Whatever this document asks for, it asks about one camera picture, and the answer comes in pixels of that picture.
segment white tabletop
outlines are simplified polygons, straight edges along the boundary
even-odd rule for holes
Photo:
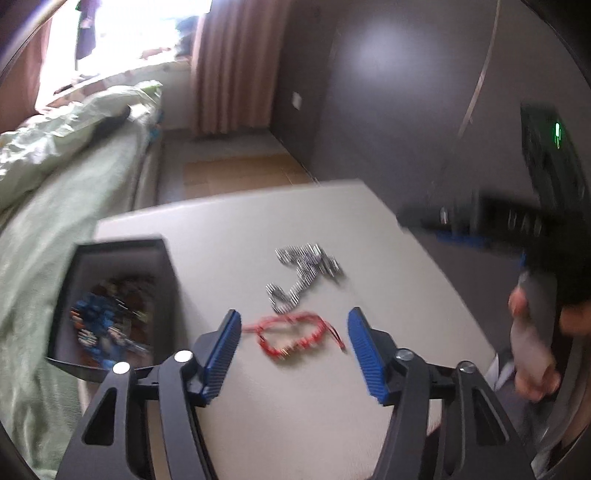
[[[360,182],[259,190],[189,200],[99,222],[95,239],[165,238],[180,287],[186,336],[215,330],[228,309],[243,324],[272,314],[265,285],[289,288],[294,270],[275,249],[318,243],[340,263],[300,310],[330,321],[329,338],[299,361],[276,362],[243,335],[220,396],[199,419],[221,480],[358,480],[371,475],[391,414],[367,393],[347,336],[348,311],[426,361],[472,360],[485,371],[493,349],[453,287],[414,237]]]

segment curtain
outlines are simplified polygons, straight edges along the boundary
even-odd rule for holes
[[[290,0],[213,0],[191,59],[195,135],[267,127]]]
[[[15,130],[35,115],[41,66],[47,53],[51,19],[37,30],[0,85],[0,133]]]

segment windowsill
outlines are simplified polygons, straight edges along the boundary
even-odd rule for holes
[[[72,88],[55,95],[47,104],[48,107],[57,108],[70,102],[80,102],[85,97],[96,92],[101,92],[113,85],[128,85],[138,74],[149,72],[188,72],[190,70],[189,59],[172,60],[168,52],[154,55],[146,60],[138,59],[138,63],[121,72],[109,73],[93,77],[74,85]]]

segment clothes hanging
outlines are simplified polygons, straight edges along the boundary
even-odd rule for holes
[[[78,40],[76,42],[76,60],[90,55],[96,48],[96,11],[101,5],[100,0],[80,0],[76,10],[80,12],[78,22]]]

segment bed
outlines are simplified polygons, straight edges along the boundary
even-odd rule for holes
[[[45,360],[53,306],[96,222],[155,203],[160,91],[115,86],[0,135],[0,420],[42,479],[80,418],[76,379]]]

